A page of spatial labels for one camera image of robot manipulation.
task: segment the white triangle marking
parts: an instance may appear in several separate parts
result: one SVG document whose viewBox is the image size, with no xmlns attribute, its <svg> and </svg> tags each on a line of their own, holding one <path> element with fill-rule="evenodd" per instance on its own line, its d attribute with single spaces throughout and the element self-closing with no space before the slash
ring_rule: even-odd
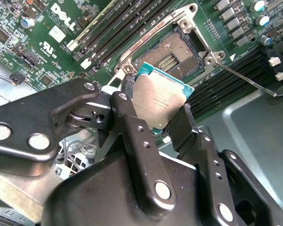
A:
<svg viewBox="0 0 283 226">
<path fill-rule="evenodd" d="M 231 55 L 231 56 L 230 56 L 230 59 L 231 59 L 232 61 L 234 61 L 235 56 L 236 56 L 236 54 Z"/>
</svg>

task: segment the electrolytic capacitor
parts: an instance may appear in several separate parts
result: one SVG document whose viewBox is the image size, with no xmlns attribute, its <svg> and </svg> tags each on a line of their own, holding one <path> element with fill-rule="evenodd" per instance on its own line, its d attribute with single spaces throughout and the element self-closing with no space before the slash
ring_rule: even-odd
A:
<svg viewBox="0 0 283 226">
<path fill-rule="evenodd" d="M 272 39 L 267 37 L 266 35 L 262 35 L 262 37 L 260 38 L 260 42 L 263 45 L 268 46 L 270 43 L 272 43 Z"/>
<path fill-rule="evenodd" d="M 268 24 L 268 22 L 269 22 L 268 16 L 260 15 L 256 19 L 256 25 L 265 26 L 266 24 Z"/>
<path fill-rule="evenodd" d="M 264 10 L 264 1 L 253 1 L 250 5 L 250 11 L 259 12 Z"/>
<path fill-rule="evenodd" d="M 22 18 L 21 21 L 20 21 L 20 24 L 25 29 L 32 28 L 35 25 L 34 20 L 32 18 L 29 18 L 29 17 Z"/>
</svg>

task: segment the gray metal panel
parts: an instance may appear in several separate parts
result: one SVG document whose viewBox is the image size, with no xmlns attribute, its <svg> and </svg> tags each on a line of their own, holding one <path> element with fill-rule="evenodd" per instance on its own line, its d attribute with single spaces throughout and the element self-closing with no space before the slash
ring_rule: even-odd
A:
<svg viewBox="0 0 283 226">
<path fill-rule="evenodd" d="M 198 125 L 219 151 L 236 152 L 283 208 L 283 97 L 256 91 Z"/>
<path fill-rule="evenodd" d="M 0 216 L 16 222 L 14 225 L 35 226 L 27 217 L 10 208 L 0 207 Z"/>
</svg>

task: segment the wire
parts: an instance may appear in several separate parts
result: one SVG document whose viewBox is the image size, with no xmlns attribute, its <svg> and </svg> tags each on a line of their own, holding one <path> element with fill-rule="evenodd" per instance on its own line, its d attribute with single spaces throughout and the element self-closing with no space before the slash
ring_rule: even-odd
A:
<svg viewBox="0 0 283 226">
<path fill-rule="evenodd" d="M 77 168 L 78 171 L 82 171 L 81 167 L 78 164 L 76 164 L 74 158 L 69 153 L 70 146 L 73 145 L 73 144 L 76 144 L 76 143 L 78 143 L 78 141 L 74 141 L 74 142 L 71 142 L 70 144 L 68 144 L 68 146 L 65 150 L 65 156 L 67 156 L 70 159 L 70 161 Z"/>
<path fill-rule="evenodd" d="M 56 164 L 65 164 L 66 161 L 67 161 L 67 158 L 70 159 L 70 161 L 73 163 L 73 165 L 78 169 L 78 171 L 81 171 L 82 169 L 80 168 L 80 166 L 75 162 L 75 160 L 73 159 L 72 155 L 73 154 L 76 154 L 76 153 L 79 153 L 80 152 L 80 148 L 84 145 L 86 146 L 90 146 L 90 147 L 96 147 L 95 145 L 93 144 L 87 144 L 87 143 L 84 143 L 83 141 L 80 141 L 80 140 L 76 140 L 76 141 L 73 141 L 71 142 L 70 144 L 68 144 L 68 146 L 66 147 L 66 139 L 63 139 L 62 140 L 62 144 L 63 144 L 63 150 L 64 150 L 64 153 L 61 153 L 61 154 L 58 154 L 56 156 L 56 159 L 55 159 L 55 163 Z M 76 149 L 70 151 L 70 146 L 71 145 L 74 145 L 74 144 L 82 144 L 81 147 L 77 147 Z"/>
</svg>

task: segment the hole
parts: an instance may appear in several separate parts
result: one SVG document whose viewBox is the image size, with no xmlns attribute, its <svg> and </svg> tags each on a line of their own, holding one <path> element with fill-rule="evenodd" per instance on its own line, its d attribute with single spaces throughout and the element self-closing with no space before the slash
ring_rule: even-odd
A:
<svg viewBox="0 0 283 226">
<path fill-rule="evenodd" d="M 195 6 L 191 6 L 190 7 L 190 11 L 193 13 L 193 12 L 195 12 Z"/>
<path fill-rule="evenodd" d="M 102 122 L 104 121 L 104 118 L 105 118 L 104 115 L 98 114 L 98 115 L 96 116 L 96 122 L 97 122 L 97 123 L 102 123 Z"/>
<path fill-rule="evenodd" d="M 249 201 L 241 201 L 238 205 L 235 206 L 235 209 L 242 220 L 246 223 L 246 225 L 251 225 L 255 222 L 256 212 L 254 211 Z"/>
<path fill-rule="evenodd" d="M 145 142 L 143 143 L 143 146 L 144 146 L 145 148 L 150 148 L 150 145 L 149 145 L 149 143 L 148 143 L 147 141 L 145 141 Z"/>
<path fill-rule="evenodd" d="M 75 162 L 76 162 L 76 164 L 80 165 L 82 161 L 80 159 L 76 158 Z"/>
<path fill-rule="evenodd" d="M 64 158 L 57 159 L 58 162 L 63 162 Z"/>
<path fill-rule="evenodd" d="M 77 169 L 77 167 L 75 167 L 75 165 L 72 166 L 72 170 L 73 170 L 74 172 L 76 172 L 76 173 L 79 171 L 79 170 Z"/>
<path fill-rule="evenodd" d="M 218 161 L 214 160 L 214 163 L 216 166 L 220 166 L 220 164 L 218 163 Z"/>
<path fill-rule="evenodd" d="M 66 163 L 65 163 L 65 165 L 66 165 L 68 168 L 71 168 L 72 162 L 69 161 L 69 160 L 67 160 Z"/>
<path fill-rule="evenodd" d="M 138 126 L 138 131 L 143 132 L 143 127 L 142 126 Z"/>
<path fill-rule="evenodd" d="M 222 180 L 222 176 L 220 173 L 216 173 L 216 177 L 219 179 L 219 180 Z"/>
</svg>

